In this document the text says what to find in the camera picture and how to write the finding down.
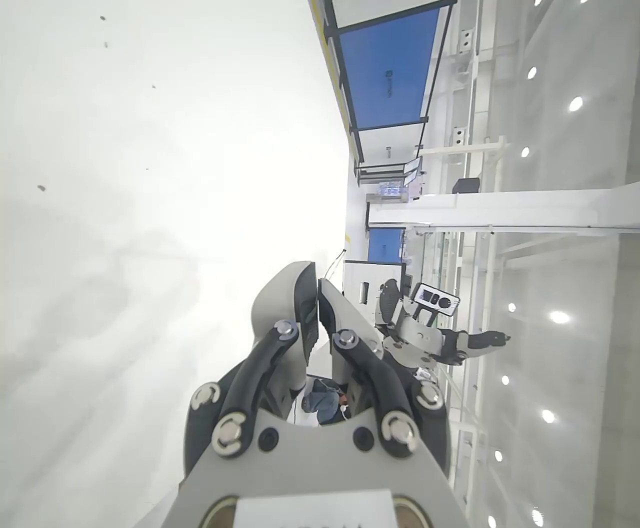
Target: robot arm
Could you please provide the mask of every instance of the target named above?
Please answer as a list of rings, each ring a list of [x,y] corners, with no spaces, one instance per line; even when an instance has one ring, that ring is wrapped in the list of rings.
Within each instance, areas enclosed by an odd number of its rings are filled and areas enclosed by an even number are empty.
[[[336,293],[313,263],[296,262],[258,295],[250,354],[191,399],[185,479],[164,528],[468,527],[445,476],[442,395]],[[285,417],[304,386],[318,314],[352,418],[306,428]]]
[[[492,330],[470,335],[426,326],[417,320],[418,309],[402,296],[395,279],[383,284],[376,305],[376,328],[386,336],[385,351],[407,368],[432,367],[433,362],[460,365],[467,358],[501,348],[510,339]]]

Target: ceiling light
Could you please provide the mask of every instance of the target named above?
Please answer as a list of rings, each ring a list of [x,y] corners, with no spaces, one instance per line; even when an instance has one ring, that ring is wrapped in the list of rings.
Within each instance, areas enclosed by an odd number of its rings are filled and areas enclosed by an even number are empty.
[[[537,509],[531,511],[531,518],[533,519],[533,524],[536,526],[542,526],[545,523],[545,518]]]
[[[569,112],[575,112],[582,108],[582,97],[576,97],[569,103]]]
[[[564,312],[553,311],[549,314],[549,319],[551,319],[556,324],[566,324],[571,321],[571,318],[568,314]]]
[[[553,414],[549,409],[545,409],[542,411],[542,419],[547,422],[547,424],[552,424],[556,421],[556,415]]]

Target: silver screw head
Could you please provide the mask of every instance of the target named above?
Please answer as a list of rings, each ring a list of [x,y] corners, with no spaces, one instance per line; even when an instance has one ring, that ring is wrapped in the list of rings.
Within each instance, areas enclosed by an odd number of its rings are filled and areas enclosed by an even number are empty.
[[[214,427],[211,435],[213,450],[220,456],[230,456],[238,452],[242,447],[240,436],[241,424],[246,421],[246,416],[241,412],[232,412],[222,418]]]
[[[293,333],[293,325],[286,319],[278,321],[275,326],[280,335],[291,335]]]
[[[215,403],[220,399],[220,386],[217,383],[210,382],[200,385],[196,392],[191,396],[191,408],[195,411],[205,403]]]
[[[391,437],[401,444],[409,444],[413,439],[413,431],[411,430],[411,426],[409,423],[403,420],[393,420],[389,424],[389,428],[391,430]]]
[[[236,424],[231,420],[228,422],[225,422],[220,427],[220,435],[218,437],[218,441],[226,447],[232,442],[235,442],[238,438],[240,438],[241,431],[242,429],[239,424]]]
[[[343,345],[352,344],[356,340],[356,335],[352,330],[342,330],[340,332],[340,342]]]
[[[433,411],[441,409],[444,405],[444,398],[442,397],[440,389],[429,381],[422,384],[420,394],[416,399],[420,405]]]
[[[419,444],[418,426],[402,411],[389,411],[381,422],[381,432],[385,440],[393,440],[407,446],[414,452]]]

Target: humanoid robot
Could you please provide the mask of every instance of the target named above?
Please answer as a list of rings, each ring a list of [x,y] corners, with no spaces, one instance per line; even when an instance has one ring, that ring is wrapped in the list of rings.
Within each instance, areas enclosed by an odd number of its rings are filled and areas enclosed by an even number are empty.
[[[388,292],[381,340],[328,280],[317,280],[313,262],[289,264],[261,290],[247,358],[191,398],[185,478],[164,528],[468,526],[445,476],[442,393],[413,370],[423,357],[473,354],[472,337],[425,337],[427,327],[393,304],[391,284]],[[306,428],[286,418],[307,383],[318,319],[351,418]]]

